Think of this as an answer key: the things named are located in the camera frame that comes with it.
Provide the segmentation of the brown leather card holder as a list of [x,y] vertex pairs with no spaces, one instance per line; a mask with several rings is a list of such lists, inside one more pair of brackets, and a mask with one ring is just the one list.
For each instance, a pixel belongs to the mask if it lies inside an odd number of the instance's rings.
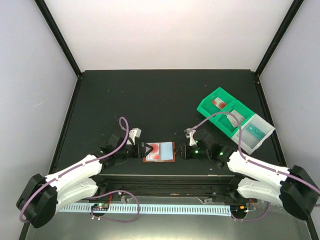
[[145,163],[164,163],[164,162],[175,162],[175,143],[174,142],[150,142],[159,143],[159,160],[158,161],[146,161],[146,156],[143,158]]

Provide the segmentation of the white card pink flowers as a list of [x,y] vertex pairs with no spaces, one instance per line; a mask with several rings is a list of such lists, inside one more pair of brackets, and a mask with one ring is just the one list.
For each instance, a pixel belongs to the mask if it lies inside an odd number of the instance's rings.
[[238,113],[236,110],[232,110],[230,114],[226,115],[227,119],[231,123],[233,128],[238,127],[238,123],[242,123],[246,118]]

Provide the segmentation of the red dotted card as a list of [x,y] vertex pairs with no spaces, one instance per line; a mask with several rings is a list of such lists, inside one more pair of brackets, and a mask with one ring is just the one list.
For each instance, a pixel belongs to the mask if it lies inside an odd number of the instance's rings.
[[228,105],[227,102],[225,102],[224,100],[222,100],[222,99],[219,98],[219,97],[214,98],[214,99],[211,101],[211,103],[212,103],[215,107],[217,107],[219,110],[222,110],[223,108],[225,108],[225,107]]
[[153,146],[153,151],[145,157],[147,162],[154,162],[160,160],[160,144],[159,143],[148,143]]

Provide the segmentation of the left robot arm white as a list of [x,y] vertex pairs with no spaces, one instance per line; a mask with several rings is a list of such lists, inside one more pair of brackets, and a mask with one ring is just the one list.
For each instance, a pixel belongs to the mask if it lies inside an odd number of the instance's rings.
[[124,158],[143,158],[143,145],[135,142],[141,129],[133,128],[123,137],[113,135],[109,144],[79,162],[46,176],[37,173],[27,182],[17,200],[19,220],[34,228],[47,224],[62,208],[82,199],[103,199],[108,192],[99,174]]

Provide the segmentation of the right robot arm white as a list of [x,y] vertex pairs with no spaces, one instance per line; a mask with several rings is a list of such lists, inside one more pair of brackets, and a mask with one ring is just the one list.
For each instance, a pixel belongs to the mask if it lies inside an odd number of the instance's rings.
[[219,144],[205,129],[185,130],[188,143],[175,148],[183,159],[208,160],[215,167],[228,168],[240,175],[228,187],[228,198],[234,202],[259,199],[284,208],[291,216],[308,220],[320,197],[320,189],[306,170],[266,163],[242,153],[234,147]]

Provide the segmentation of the red dotted card in bin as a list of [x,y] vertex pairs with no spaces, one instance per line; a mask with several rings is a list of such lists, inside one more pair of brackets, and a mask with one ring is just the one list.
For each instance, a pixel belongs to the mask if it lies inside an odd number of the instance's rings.
[[219,97],[214,98],[214,99],[211,101],[211,103],[212,103],[215,107],[217,107],[219,110],[222,110],[223,108],[225,108],[225,107],[228,105],[227,102],[225,102],[224,100],[222,100],[222,99],[219,98]]

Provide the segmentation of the teal card in bin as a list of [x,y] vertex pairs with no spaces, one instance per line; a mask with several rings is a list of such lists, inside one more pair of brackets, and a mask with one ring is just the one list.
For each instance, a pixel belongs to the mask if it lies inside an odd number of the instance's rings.
[[253,137],[261,141],[265,137],[265,133],[254,124],[250,124],[246,129]]

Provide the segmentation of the green bin middle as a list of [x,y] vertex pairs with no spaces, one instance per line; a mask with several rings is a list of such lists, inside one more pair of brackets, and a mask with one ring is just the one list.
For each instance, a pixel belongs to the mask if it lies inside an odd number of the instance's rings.
[[227,104],[221,112],[223,113],[216,116],[214,124],[230,139],[239,130],[239,123],[242,126],[254,115],[250,108],[238,100]]

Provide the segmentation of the green bin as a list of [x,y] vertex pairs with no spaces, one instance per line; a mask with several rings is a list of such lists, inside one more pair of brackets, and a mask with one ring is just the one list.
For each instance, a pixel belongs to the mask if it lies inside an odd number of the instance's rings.
[[230,139],[239,130],[239,123],[242,126],[254,115],[250,108],[238,100],[227,104],[221,112],[223,113],[216,116],[214,124]]
[[236,98],[222,87],[218,87],[201,100],[196,110],[207,118],[215,113],[221,112],[225,107],[229,107],[235,100]]

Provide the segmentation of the green bin far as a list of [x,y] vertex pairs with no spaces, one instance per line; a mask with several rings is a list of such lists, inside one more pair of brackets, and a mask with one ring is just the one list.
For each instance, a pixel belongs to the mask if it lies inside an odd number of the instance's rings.
[[236,98],[222,87],[218,87],[201,100],[196,110],[207,118],[215,113],[221,112],[225,107],[229,107],[235,100]]

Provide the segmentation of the white translucent bin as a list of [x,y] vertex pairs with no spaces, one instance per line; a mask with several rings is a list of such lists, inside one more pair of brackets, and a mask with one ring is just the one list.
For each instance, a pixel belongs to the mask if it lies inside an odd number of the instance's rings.
[[275,127],[258,114],[253,113],[243,118],[238,113],[233,114],[241,123],[240,146],[247,154],[252,154],[274,132]]

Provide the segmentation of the small circuit board left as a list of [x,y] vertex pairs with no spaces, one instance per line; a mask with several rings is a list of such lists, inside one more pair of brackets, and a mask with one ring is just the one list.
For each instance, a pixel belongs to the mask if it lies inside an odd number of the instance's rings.
[[93,211],[107,211],[108,209],[109,209],[108,203],[95,203],[91,207],[91,210],[93,210]]

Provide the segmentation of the small circuit board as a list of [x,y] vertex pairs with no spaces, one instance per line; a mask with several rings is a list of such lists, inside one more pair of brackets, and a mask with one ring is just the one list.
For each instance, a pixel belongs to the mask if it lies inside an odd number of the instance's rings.
[[257,207],[254,204],[249,205],[231,205],[230,211],[232,213],[248,213],[255,211]]
[[107,211],[108,209],[109,209],[108,203],[95,203],[91,207],[91,210],[93,210],[93,211]]

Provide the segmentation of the small circuit board right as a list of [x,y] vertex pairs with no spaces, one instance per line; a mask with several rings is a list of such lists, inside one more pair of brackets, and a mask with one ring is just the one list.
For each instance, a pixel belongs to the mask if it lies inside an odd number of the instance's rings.
[[230,211],[232,213],[248,213],[255,211],[257,207],[254,204],[249,205],[231,205]]

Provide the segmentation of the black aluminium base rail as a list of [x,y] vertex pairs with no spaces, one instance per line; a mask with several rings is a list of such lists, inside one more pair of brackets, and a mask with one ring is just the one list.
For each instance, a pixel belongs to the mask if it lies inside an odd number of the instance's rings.
[[124,190],[137,197],[200,197],[228,203],[241,199],[233,175],[99,174],[108,191]]

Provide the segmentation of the black frame post left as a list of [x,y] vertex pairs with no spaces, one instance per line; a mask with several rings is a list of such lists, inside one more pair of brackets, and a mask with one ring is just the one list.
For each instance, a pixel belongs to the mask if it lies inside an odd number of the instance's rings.
[[53,36],[55,37],[59,47],[61,48],[64,56],[66,57],[69,65],[71,66],[75,75],[79,78],[82,75],[82,72],[67,44],[65,38],[63,37],[51,11],[49,10],[46,2],[44,0],[35,0],[34,1],[40,10],[44,20],[46,21],[48,27],[50,28]]

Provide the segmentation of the black frame post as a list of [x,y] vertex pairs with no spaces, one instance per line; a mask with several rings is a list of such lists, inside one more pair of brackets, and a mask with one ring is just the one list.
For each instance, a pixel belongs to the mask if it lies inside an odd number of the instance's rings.
[[40,10],[44,20],[46,21],[48,27],[50,28],[53,36],[55,37],[59,47],[61,48],[64,56],[66,57],[69,65],[71,66],[75,75],[79,78],[82,75],[82,72],[67,44],[65,38],[63,37],[51,11],[49,10],[46,2],[44,0],[35,0],[34,1]]
[[291,25],[292,21],[294,20],[296,14],[298,13],[300,7],[304,3],[304,0],[293,0],[288,11],[286,12],[281,24],[279,25],[275,35],[273,36],[266,52],[264,53],[258,67],[255,70],[255,75],[260,77],[267,66],[268,62],[270,61],[271,57],[273,56],[275,50],[277,49],[279,43],[281,42],[282,38],[284,37],[286,31],[288,30],[289,26]]

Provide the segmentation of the black frame post right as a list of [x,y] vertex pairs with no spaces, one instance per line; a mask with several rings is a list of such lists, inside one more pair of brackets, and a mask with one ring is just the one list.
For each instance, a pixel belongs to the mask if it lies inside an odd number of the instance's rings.
[[304,3],[304,0],[293,0],[288,11],[286,12],[281,24],[279,25],[275,35],[273,36],[266,52],[264,53],[258,67],[255,70],[255,75],[260,77],[267,66],[268,62],[270,61],[271,57],[273,56],[275,50],[277,49],[279,43],[281,42],[282,38],[284,37],[286,31],[288,30],[289,26],[291,25],[292,21],[294,20],[296,14],[298,13],[300,7]]

